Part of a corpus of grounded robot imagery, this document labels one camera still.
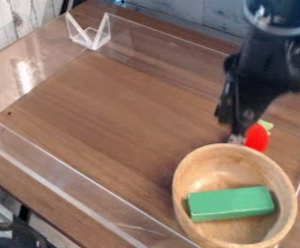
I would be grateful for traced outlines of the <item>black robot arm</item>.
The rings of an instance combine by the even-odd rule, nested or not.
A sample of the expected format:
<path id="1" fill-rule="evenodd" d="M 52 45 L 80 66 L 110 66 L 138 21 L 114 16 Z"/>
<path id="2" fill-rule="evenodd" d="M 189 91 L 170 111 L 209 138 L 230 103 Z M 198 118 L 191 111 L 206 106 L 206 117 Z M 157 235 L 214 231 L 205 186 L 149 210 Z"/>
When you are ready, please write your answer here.
<path id="1" fill-rule="evenodd" d="M 225 85 L 214 110 L 231 127 L 229 142 L 246 131 L 273 100 L 300 93 L 300 0 L 243 0 L 247 31 L 238 52 L 223 61 Z"/>

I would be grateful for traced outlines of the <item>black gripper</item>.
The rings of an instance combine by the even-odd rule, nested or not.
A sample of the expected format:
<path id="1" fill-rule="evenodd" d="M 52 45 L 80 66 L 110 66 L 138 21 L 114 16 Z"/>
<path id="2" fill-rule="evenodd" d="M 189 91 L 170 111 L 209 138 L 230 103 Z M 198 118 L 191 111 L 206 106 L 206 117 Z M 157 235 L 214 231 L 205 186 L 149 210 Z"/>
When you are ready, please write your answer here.
<path id="1" fill-rule="evenodd" d="M 225 85 L 214 116 L 230 125 L 227 143 L 243 144 L 246 131 L 271 101 L 300 92 L 300 35 L 250 31 L 238 53 L 223 62 Z"/>

